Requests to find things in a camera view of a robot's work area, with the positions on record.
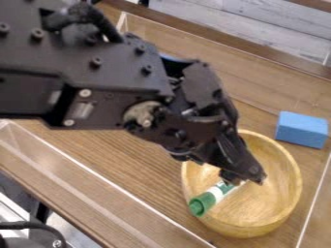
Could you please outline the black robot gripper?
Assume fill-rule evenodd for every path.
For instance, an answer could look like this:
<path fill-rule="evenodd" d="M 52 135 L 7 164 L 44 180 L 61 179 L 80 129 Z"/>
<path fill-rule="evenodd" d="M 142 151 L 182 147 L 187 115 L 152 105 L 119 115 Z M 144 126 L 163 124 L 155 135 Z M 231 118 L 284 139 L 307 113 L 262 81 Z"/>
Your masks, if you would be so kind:
<path fill-rule="evenodd" d="M 123 129 L 180 161 L 222 165 L 226 185 L 247 180 L 262 185 L 268 175 L 238 134 L 238 111 L 210 65 L 162 57 L 142 67 L 142 74 L 170 93 L 123 92 Z"/>

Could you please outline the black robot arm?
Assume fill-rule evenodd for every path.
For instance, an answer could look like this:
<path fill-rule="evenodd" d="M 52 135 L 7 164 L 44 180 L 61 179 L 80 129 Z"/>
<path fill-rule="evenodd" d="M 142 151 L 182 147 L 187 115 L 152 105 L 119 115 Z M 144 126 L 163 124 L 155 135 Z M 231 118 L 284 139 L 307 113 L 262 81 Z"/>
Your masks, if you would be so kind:
<path fill-rule="evenodd" d="M 99 0 L 0 0 L 0 118 L 64 130 L 124 130 L 222 179 L 267 173 L 238 132 L 238 110 L 211 66 L 119 33 Z"/>

